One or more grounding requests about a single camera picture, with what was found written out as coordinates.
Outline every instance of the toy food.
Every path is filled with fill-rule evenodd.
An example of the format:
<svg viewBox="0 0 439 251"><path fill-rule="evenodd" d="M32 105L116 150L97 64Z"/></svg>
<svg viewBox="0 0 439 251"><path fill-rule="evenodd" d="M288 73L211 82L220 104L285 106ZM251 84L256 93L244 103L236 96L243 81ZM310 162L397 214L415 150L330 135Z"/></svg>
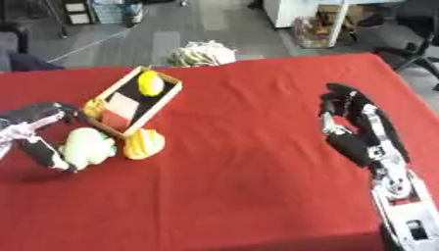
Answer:
<svg viewBox="0 0 439 251"><path fill-rule="evenodd" d="M154 129L138 129L125 140L123 153L131 160L141 160L162 151L165 138Z"/></svg>
<svg viewBox="0 0 439 251"><path fill-rule="evenodd" d="M145 96L159 95L165 88L162 78L154 71L144 72L138 79L139 91Z"/></svg>
<svg viewBox="0 0 439 251"><path fill-rule="evenodd" d="M90 127L71 131L65 145L58 149L64 159L79 170L102 163L116 155L115 140Z"/></svg>
<svg viewBox="0 0 439 251"><path fill-rule="evenodd" d="M100 120L104 110L106 109L106 105L107 104L103 99L92 99L85 104L83 112L90 118Z"/></svg>
<svg viewBox="0 0 439 251"><path fill-rule="evenodd" d="M116 92L102 115L102 123L120 132L125 131L134 117L139 102Z"/></svg>

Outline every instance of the table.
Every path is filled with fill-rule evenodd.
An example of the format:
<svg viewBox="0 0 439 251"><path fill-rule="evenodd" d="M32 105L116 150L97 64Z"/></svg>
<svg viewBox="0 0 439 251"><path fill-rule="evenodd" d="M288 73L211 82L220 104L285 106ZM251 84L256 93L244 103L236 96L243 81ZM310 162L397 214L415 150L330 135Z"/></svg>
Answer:
<svg viewBox="0 0 439 251"><path fill-rule="evenodd" d="M269 0L265 1L265 10L274 27L292 26L296 18L314 17L318 5L340 5L334 25L329 35L328 47L335 46L341 27L350 5L398 3L404 0Z"/></svg>
<svg viewBox="0 0 439 251"><path fill-rule="evenodd" d="M0 75L0 107L80 106L128 71ZM329 81L358 87L389 114L439 199L439 120L374 55L160 71L183 90L147 125L166 138L158 155L126 160L120 142L117 157L75 176L18 150L0 162L0 250L382 250L367 171L320 133ZM58 144L74 127L42 134Z"/></svg>

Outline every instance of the white cabinet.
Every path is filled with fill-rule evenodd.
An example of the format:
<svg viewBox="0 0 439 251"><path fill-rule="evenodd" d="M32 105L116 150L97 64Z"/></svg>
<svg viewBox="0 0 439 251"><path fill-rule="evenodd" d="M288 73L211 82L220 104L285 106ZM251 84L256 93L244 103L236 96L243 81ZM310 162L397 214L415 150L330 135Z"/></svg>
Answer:
<svg viewBox="0 0 439 251"><path fill-rule="evenodd" d="M264 8L275 27L289 27L296 18L313 17L316 0L265 0Z"/></svg>

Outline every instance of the robotic hand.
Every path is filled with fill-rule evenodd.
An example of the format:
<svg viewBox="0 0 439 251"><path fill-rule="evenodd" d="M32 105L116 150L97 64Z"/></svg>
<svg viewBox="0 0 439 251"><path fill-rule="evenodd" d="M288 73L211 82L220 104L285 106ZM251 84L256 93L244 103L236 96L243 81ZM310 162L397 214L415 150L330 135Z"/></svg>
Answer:
<svg viewBox="0 0 439 251"><path fill-rule="evenodd" d="M70 124L72 119L85 121L85 115L77 108L53 102L42 102L18 110L0 114L0 160L9 152L13 141L41 166L77 172L77 168L65 162L61 155L42 137L36 134L53 123L63 120Z"/></svg>
<svg viewBox="0 0 439 251"><path fill-rule="evenodd" d="M439 250L439 216L424 182L411 171L408 151L386 114L358 89L329 83L320 96L326 141L359 167L368 167L371 194L390 250ZM338 125L344 117L356 131Z"/></svg>

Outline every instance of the tennis ball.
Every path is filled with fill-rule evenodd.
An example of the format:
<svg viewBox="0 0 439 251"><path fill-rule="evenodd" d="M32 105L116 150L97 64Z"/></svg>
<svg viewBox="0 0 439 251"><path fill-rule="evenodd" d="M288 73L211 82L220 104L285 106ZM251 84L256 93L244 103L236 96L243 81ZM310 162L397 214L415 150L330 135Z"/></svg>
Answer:
<svg viewBox="0 0 439 251"><path fill-rule="evenodd" d="M139 91L145 96L154 97L159 95L165 88L165 83L154 71L143 73L138 79Z"/></svg>

